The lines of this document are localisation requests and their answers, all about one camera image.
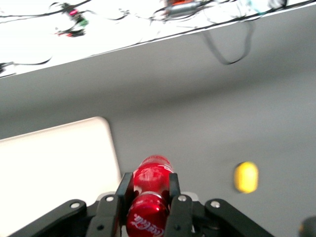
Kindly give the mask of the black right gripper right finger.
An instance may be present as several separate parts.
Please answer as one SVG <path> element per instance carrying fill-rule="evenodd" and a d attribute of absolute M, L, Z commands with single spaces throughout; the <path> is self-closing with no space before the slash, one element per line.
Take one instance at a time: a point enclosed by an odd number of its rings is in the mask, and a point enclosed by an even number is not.
<path fill-rule="evenodd" d="M 272 237 L 273 235 L 219 198 L 205 204 L 180 192 L 178 175 L 169 175 L 170 214 L 165 237 Z"/>

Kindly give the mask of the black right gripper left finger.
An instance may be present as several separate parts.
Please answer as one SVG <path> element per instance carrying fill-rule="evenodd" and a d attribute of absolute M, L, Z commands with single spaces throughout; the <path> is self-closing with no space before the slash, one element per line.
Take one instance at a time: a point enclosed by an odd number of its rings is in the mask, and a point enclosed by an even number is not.
<path fill-rule="evenodd" d="M 87 206 L 67 201 L 17 230 L 12 237 L 120 237 L 124 214 L 133 197 L 133 174 L 125 173 L 114 194 Z"/>

